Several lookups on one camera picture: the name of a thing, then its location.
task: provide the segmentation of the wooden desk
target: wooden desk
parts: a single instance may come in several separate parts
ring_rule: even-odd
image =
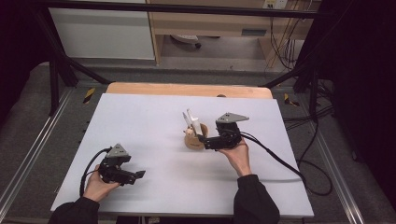
[[[148,4],[173,4],[212,7],[250,7],[262,8],[264,0],[146,0]],[[285,9],[317,10],[320,1],[288,0]],[[148,14],[153,40],[154,54],[157,64],[161,63],[161,53],[164,35],[206,35],[206,36],[252,36],[258,37],[265,60],[269,67],[277,62],[276,52],[271,43],[271,22],[265,17],[205,15],[189,13],[161,13]],[[293,29],[297,19],[274,18],[273,34],[276,43],[282,46],[287,38],[305,40],[313,20],[304,20]],[[243,35],[243,30],[266,31],[265,35]]]
[[[297,164],[277,102],[271,99],[270,92],[256,87],[226,88],[111,84],[96,107],[51,210],[76,200],[80,174],[93,155],[102,148],[120,143],[132,156],[121,168],[131,172],[146,170],[146,174],[134,185],[113,190],[101,202],[99,212],[143,217],[231,216],[237,174],[221,153],[185,146],[186,123],[182,112],[187,108],[206,124],[209,137],[217,135],[215,120],[225,112],[249,116],[250,120],[238,124],[241,131],[256,135],[296,169]],[[248,93],[258,98],[202,96],[230,95],[232,92],[236,95],[242,89],[252,89]],[[252,170],[274,199],[280,215],[312,217],[313,210],[299,176],[271,158],[260,146],[250,143],[249,148]],[[93,164],[102,159],[103,156],[99,157]]]

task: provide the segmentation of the white tabletop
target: white tabletop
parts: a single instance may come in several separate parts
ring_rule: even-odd
[[[276,100],[199,96],[105,93],[93,114],[78,152],[51,207],[78,199],[81,176],[101,149],[120,143],[132,156],[121,169],[146,170],[134,185],[114,189],[101,201],[100,212],[139,216],[222,217],[233,214],[237,174],[224,155],[184,145],[189,108],[217,136],[215,120],[226,112],[248,116],[237,122],[282,160],[297,168]],[[267,188],[282,217],[312,217],[313,210],[299,176],[253,142],[253,173]],[[105,153],[92,165],[99,164]]]

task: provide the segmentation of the person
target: person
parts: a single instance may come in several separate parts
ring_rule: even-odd
[[[272,224],[279,210],[265,186],[250,169],[248,145],[244,139],[233,149],[220,149],[238,174],[238,191],[233,201],[233,224]],[[87,188],[74,203],[64,203],[52,213],[49,224],[97,224],[99,202],[119,183],[105,183],[99,172],[91,174]]]

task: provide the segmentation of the hand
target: hand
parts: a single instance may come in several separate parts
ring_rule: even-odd
[[[88,179],[87,188],[85,189],[84,195],[82,196],[99,203],[108,195],[108,193],[110,193],[111,190],[118,187],[120,183],[105,183],[105,181],[103,181],[100,177],[99,172],[97,171],[98,169],[99,165],[96,165],[95,171]]]
[[[251,175],[249,158],[248,158],[248,145],[245,139],[242,140],[233,149],[223,148],[219,152],[224,154],[231,166],[238,173],[238,176]]]

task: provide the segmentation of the black sleeve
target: black sleeve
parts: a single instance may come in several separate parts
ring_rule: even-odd
[[[84,197],[57,207],[49,224],[97,224],[99,203]]]
[[[233,202],[234,224],[267,224],[279,221],[279,210],[257,175],[238,178]]]

